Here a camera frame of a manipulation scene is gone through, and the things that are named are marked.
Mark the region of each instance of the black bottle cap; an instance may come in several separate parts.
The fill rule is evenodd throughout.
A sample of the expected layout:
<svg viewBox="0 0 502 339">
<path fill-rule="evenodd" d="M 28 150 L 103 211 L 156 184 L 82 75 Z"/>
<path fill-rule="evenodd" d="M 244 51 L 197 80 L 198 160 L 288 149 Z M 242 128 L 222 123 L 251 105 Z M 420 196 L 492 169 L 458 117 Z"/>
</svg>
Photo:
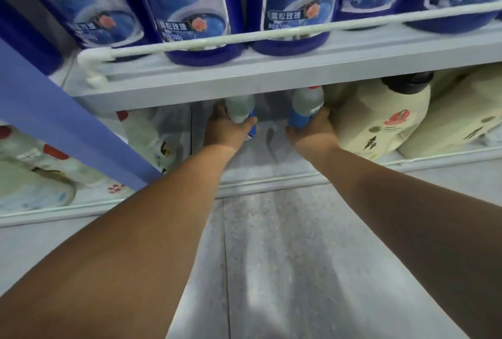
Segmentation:
<svg viewBox="0 0 502 339">
<path fill-rule="evenodd" d="M 424 90 L 433 78 L 434 72 L 419 72 L 407 75 L 382 77 L 381 81 L 393 92 L 400 94 L 417 94 Z"/>
</svg>

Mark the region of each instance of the white rail corner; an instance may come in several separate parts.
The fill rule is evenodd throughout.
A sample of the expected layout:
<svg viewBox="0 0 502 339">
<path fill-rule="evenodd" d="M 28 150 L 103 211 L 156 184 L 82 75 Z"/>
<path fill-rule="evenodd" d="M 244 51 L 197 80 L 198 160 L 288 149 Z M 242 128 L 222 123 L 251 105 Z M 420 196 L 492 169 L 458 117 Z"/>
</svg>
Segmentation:
<svg viewBox="0 0 502 339">
<path fill-rule="evenodd" d="M 310 35 L 336 30 L 361 29 L 366 27 L 386 25 L 390 23 L 405 23 L 409 21 L 437 19 L 445 18 L 448 16 L 458 16 L 480 12 L 493 12 L 499 10 L 502 10 L 502 0 L 499 0 L 497 2 L 441 8 L 437 10 L 408 12 L 397 15 L 376 16 L 366 19 L 337 21 L 323 25 L 309 25 L 281 30 L 257 31 L 240 33 L 237 35 L 208 37 L 182 42 L 148 44 L 145 46 L 133 46 L 125 48 L 89 48 L 80 52 L 77 60 L 79 65 L 87 72 L 87 81 L 89 82 L 89 84 L 93 88 L 101 88 L 108 83 L 108 79 L 105 75 L 97 70 L 97 66 L 104 62 L 113 61 L 119 57 L 149 55 L 160 52 L 169 52 L 171 50 L 200 49 L 207 46 L 247 43 L 257 40 L 292 37 L 297 35 Z"/>
</svg>

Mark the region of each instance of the person's right hand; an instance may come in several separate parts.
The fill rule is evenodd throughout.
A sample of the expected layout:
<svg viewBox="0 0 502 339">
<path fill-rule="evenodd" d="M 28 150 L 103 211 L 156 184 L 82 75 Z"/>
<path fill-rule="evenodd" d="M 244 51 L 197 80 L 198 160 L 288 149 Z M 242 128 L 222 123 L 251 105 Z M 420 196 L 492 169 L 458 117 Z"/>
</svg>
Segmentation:
<svg viewBox="0 0 502 339">
<path fill-rule="evenodd" d="M 286 126 L 289 142 L 309 162 L 313 162 L 327 150 L 339 147 L 338 137 L 329 121 L 329 113 L 329 108 L 324 106 L 304 128 Z"/>
</svg>

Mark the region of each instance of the person's left arm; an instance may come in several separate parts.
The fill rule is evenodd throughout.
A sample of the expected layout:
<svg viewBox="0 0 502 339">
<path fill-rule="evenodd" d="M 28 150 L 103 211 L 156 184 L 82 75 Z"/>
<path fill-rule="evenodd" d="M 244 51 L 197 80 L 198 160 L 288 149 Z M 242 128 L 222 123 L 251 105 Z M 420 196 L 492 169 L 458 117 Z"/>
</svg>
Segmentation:
<svg viewBox="0 0 502 339">
<path fill-rule="evenodd" d="M 215 106 L 204 148 L 91 222 L 0 298 L 0 337 L 164 339 L 223 170 L 256 118 Z"/>
</svg>

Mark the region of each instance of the person's left hand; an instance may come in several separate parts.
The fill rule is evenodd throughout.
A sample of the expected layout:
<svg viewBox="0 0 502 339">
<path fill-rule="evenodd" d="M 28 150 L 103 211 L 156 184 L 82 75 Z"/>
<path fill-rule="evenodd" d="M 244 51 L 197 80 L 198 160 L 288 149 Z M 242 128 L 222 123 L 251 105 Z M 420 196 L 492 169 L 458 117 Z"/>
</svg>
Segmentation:
<svg viewBox="0 0 502 339">
<path fill-rule="evenodd" d="M 213 114 L 206 125 L 204 146 L 222 145 L 233 150 L 233 154 L 239 150 L 249 130 L 256 124 L 256 117 L 248 117 L 242 123 L 234 123 L 230 120 L 225 108 L 224 101 L 214 104 Z"/>
</svg>

